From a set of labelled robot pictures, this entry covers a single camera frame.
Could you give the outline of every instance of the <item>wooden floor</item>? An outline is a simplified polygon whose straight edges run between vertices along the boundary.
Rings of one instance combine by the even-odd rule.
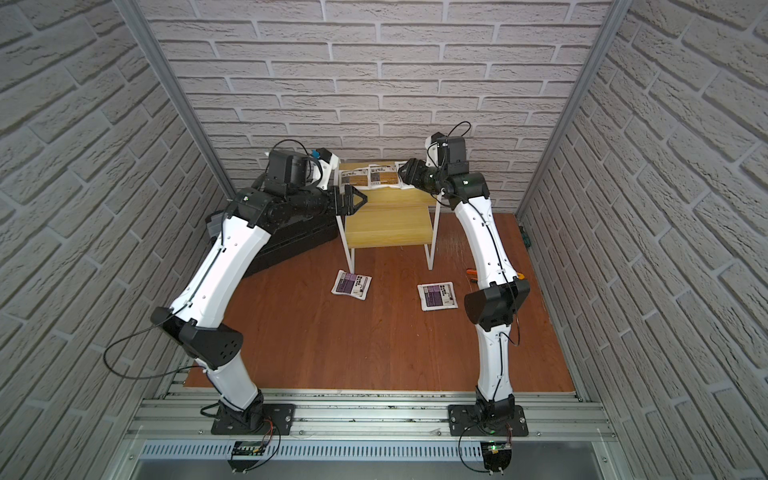
[[[508,258],[531,282],[519,315],[521,345],[509,347],[512,387],[571,392],[515,217],[494,217]],[[474,262],[455,215],[440,217],[433,271],[422,246],[357,250],[356,256],[356,272],[373,277],[364,301],[330,292],[338,271],[347,270],[340,238],[240,282],[224,322],[245,337],[242,356],[253,381],[265,388],[474,390],[478,340],[463,299],[477,285],[465,274]],[[416,285],[447,281],[459,308],[422,312]],[[194,369],[186,385],[210,383]]]

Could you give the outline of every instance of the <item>package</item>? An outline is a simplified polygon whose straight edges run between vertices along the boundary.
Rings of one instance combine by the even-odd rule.
[[[419,285],[419,296],[422,298],[422,310],[444,310],[458,308],[453,282],[426,283]]]
[[[341,184],[342,185],[350,184],[353,187],[359,188],[360,190],[369,188],[370,186],[369,172],[370,172],[370,169],[368,167],[357,168],[355,170],[342,170]]]
[[[371,188],[400,186],[400,177],[397,176],[397,170],[393,165],[370,165],[370,185]]]
[[[365,300],[369,286],[371,286],[370,276],[356,275],[339,270],[331,293],[334,295],[349,295],[358,300]]]

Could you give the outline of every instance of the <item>black cable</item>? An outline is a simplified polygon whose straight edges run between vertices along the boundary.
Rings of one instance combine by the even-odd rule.
[[[469,127],[467,127],[466,131],[465,131],[465,132],[462,134],[462,137],[463,137],[463,136],[465,136],[467,133],[469,133],[469,131],[472,129],[472,124],[471,124],[471,123],[469,123],[467,120],[464,120],[464,121],[460,121],[460,122],[458,122],[456,125],[454,125],[454,126],[453,126],[453,128],[451,129],[451,131],[450,131],[450,132],[448,132],[448,135],[446,135],[446,137],[450,137],[450,136],[451,136],[451,134],[453,133],[453,131],[454,131],[454,130],[455,130],[455,129],[456,129],[458,126],[459,126],[459,125],[461,125],[461,124],[467,124],[467,125],[469,125]]]
[[[176,315],[177,313],[179,313],[181,310],[183,310],[183,309],[184,309],[184,308],[186,308],[186,307],[187,307],[187,305],[186,305],[186,304],[184,304],[184,306],[182,306],[180,309],[176,310],[176,312],[174,312],[174,313],[170,314],[170,315],[169,315],[168,317],[166,317],[166,319],[165,319],[165,320],[163,320],[162,322],[160,322],[160,323],[158,323],[158,324],[156,324],[156,325],[153,325],[153,326],[149,326],[149,327],[147,327],[147,328],[145,328],[145,329],[143,329],[143,330],[139,330],[139,331],[138,331],[138,332],[136,332],[136,333],[132,333],[132,334],[131,334],[131,335],[129,335],[129,336],[124,336],[123,338],[121,338],[121,339],[119,339],[119,340],[115,340],[114,342],[112,342],[112,343],[111,343],[109,346],[107,346],[107,348],[105,348],[105,349],[104,349],[104,352],[101,354],[101,361],[104,363],[104,366],[106,366],[106,367],[107,367],[107,370],[109,370],[109,371],[110,371],[110,372],[112,372],[113,374],[115,374],[115,375],[119,376],[120,378],[122,378],[122,379],[126,379],[126,380],[151,380],[151,379],[159,379],[160,377],[163,377],[163,376],[166,376],[166,375],[170,375],[170,374],[172,374],[172,373],[179,373],[179,372],[181,372],[182,370],[186,370],[186,369],[202,368],[202,367],[200,367],[199,365],[192,365],[192,366],[183,366],[183,367],[181,367],[180,369],[171,370],[170,372],[165,372],[165,373],[158,373],[157,375],[149,375],[149,376],[129,376],[129,375],[123,375],[122,373],[115,371],[115,369],[114,369],[114,368],[112,368],[112,366],[110,366],[110,365],[109,365],[109,362],[107,362],[107,352],[109,352],[109,351],[110,351],[110,349],[112,349],[112,347],[114,347],[114,346],[115,346],[115,345],[117,345],[118,343],[122,343],[122,342],[124,342],[124,341],[126,341],[126,340],[129,340],[129,339],[132,339],[132,338],[134,338],[135,336],[141,335],[142,333],[146,333],[146,332],[149,332],[149,331],[150,331],[150,330],[152,330],[153,328],[157,328],[157,327],[159,327],[160,325],[162,325],[163,323],[166,323],[166,322],[167,322],[168,320],[170,320],[170,319],[171,319],[171,318],[172,318],[174,315]]]
[[[436,201],[437,203],[441,204],[443,207],[451,208],[451,206],[450,206],[450,205],[446,205],[446,204],[444,204],[443,202],[441,202],[440,200],[438,200],[438,199],[437,199],[437,197],[435,197],[435,194],[430,194],[430,195],[432,196],[432,198],[434,198],[434,199],[435,199],[435,201]]]
[[[461,434],[461,435],[459,435],[459,436],[458,436],[458,459],[462,461],[462,463],[464,464],[464,466],[465,466],[466,468],[469,468],[469,469],[470,469],[470,470],[472,470],[473,472],[477,472],[477,473],[488,473],[488,472],[490,472],[490,470],[478,470],[478,469],[476,469],[476,468],[472,468],[472,467],[470,467],[469,465],[467,465],[467,463],[464,461],[464,458],[462,457],[462,437],[463,437],[463,436],[464,436],[464,434],[467,432],[467,430],[471,429],[472,427],[479,427],[479,426],[480,426],[480,422],[477,422],[477,423],[475,423],[474,425],[470,425],[469,427],[467,427],[467,428],[465,428],[465,429],[464,429],[464,432],[462,432],[462,434]]]
[[[511,338],[509,338],[509,335],[507,335],[507,334],[506,334],[506,333],[504,333],[504,332],[502,332],[502,335],[503,335],[503,336],[505,336],[505,337],[507,337],[507,340],[509,340],[509,342],[510,342],[512,345],[514,345],[514,346],[520,346],[520,319],[518,318],[518,314],[517,314],[517,313],[515,314],[515,322],[518,324],[518,342],[517,342],[517,343],[515,343],[515,342],[512,342],[512,339],[511,339]]]
[[[496,392],[498,392],[498,386],[502,384],[502,378],[504,377],[504,349],[502,348],[502,336],[498,336],[498,358],[499,362],[498,364],[501,366],[502,370],[498,374],[498,382],[496,382],[496,389],[493,391],[493,396],[491,397],[491,400],[493,402],[496,401]]]
[[[210,410],[213,407],[217,407],[217,406],[219,406],[219,402],[211,403],[210,405],[206,405],[206,406],[200,408],[200,414],[202,416],[204,416],[204,417],[208,417],[209,419],[215,419],[216,418],[216,414],[215,413],[208,413],[208,412],[206,412],[206,410]]]
[[[307,157],[311,157],[311,155],[310,155],[309,151],[306,149],[306,147],[304,146],[304,144],[303,144],[303,143],[301,143],[301,142],[300,142],[300,141],[298,141],[298,140],[295,140],[295,139],[293,139],[293,138],[286,138],[285,140],[281,140],[281,141],[277,142],[277,143],[274,145],[274,147],[270,148],[270,153],[272,152],[272,150],[274,150],[275,148],[277,148],[277,145],[280,145],[280,144],[282,144],[283,142],[287,142],[287,141],[294,141],[294,142],[298,143],[299,145],[301,145],[301,148],[303,148],[303,149],[304,149],[304,153],[306,154],[306,156],[307,156]]]
[[[221,244],[222,244],[222,246],[224,245],[224,230],[223,230],[223,226],[224,226],[224,223],[223,223],[223,220],[222,220],[221,221],[221,228],[222,228],[222,230],[221,230]],[[122,343],[122,342],[124,342],[126,340],[132,339],[133,337],[141,335],[142,333],[148,332],[148,331],[152,330],[153,328],[158,328],[159,326],[163,325],[168,320],[170,320],[174,316],[176,316],[181,310],[184,310],[185,308],[187,308],[187,306],[190,305],[190,301],[194,298],[195,294],[197,294],[197,291],[200,289],[200,286],[203,285],[203,281],[205,281],[205,277],[208,276],[208,273],[210,272],[210,269],[216,263],[216,260],[219,258],[219,255],[221,255],[221,252],[223,252],[222,249],[219,249],[219,251],[216,252],[216,256],[214,257],[214,261],[212,261],[210,263],[210,265],[208,266],[208,268],[205,270],[205,273],[203,274],[203,278],[200,279],[200,283],[197,284],[197,286],[195,287],[194,291],[192,292],[192,295],[190,295],[189,300],[186,303],[184,303],[184,305],[182,305],[180,309],[178,309],[175,312],[172,312],[171,314],[169,314],[167,317],[165,317],[165,319],[162,322],[156,323],[155,325],[149,326],[149,327],[147,327],[147,328],[145,328],[143,330],[139,330],[138,332],[132,333],[129,336],[124,336],[123,338],[121,338],[119,340],[115,340],[114,342],[109,344],[107,346],[107,348],[104,349],[104,352],[101,354],[101,361],[104,363],[104,366],[107,367],[107,370],[109,370],[113,374],[119,376],[120,378],[126,379],[126,380],[151,380],[151,379],[159,379],[160,377],[163,377],[163,376],[166,376],[166,375],[170,375],[172,373],[179,373],[182,370],[186,370],[186,369],[199,369],[199,368],[203,368],[202,366],[199,366],[199,365],[192,365],[192,366],[183,366],[180,369],[171,370],[170,372],[158,373],[157,375],[128,376],[128,375],[123,375],[122,373],[117,372],[113,368],[114,365],[117,365],[118,359],[114,360],[114,365],[113,366],[109,365],[109,362],[107,361],[107,352],[109,352],[110,349],[112,349],[112,347],[114,347],[118,343]]]
[[[227,211],[221,212],[221,246],[224,246],[224,219],[227,218]]]
[[[283,436],[280,434],[280,427],[278,427],[277,424],[274,423],[274,422],[273,422],[273,424],[275,425],[275,430],[277,430],[277,448],[275,449],[274,452],[272,452],[272,455],[270,455],[270,457],[267,460],[264,460],[261,463],[256,463],[252,467],[246,468],[245,470],[243,470],[243,473],[250,472],[251,470],[254,470],[255,468],[259,468],[261,465],[266,464],[269,460],[272,459],[272,457],[275,456],[276,453],[278,453],[280,451],[280,441],[283,439]]]

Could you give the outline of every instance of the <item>wooden shelf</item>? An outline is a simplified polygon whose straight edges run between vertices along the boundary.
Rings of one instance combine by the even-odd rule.
[[[432,219],[424,207],[368,208],[346,218],[349,248],[423,245],[432,242]]]

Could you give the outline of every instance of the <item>white brick wallpaper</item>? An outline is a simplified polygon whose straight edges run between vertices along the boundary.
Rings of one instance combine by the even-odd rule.
[[[141,3],[238,187],[285,137],[343,160],[425,158],[427,135],[470,120],[498,211],[522,198],[609,4]]]
[[[0,478],[100,478],[157,387],[101,353],[191,278],[223,194],[114,4],[0,4]],[[175,348],[113,350],[137,376]]]
[[[637,478],[768,472],[767,25],[635,0],[523,217]]]

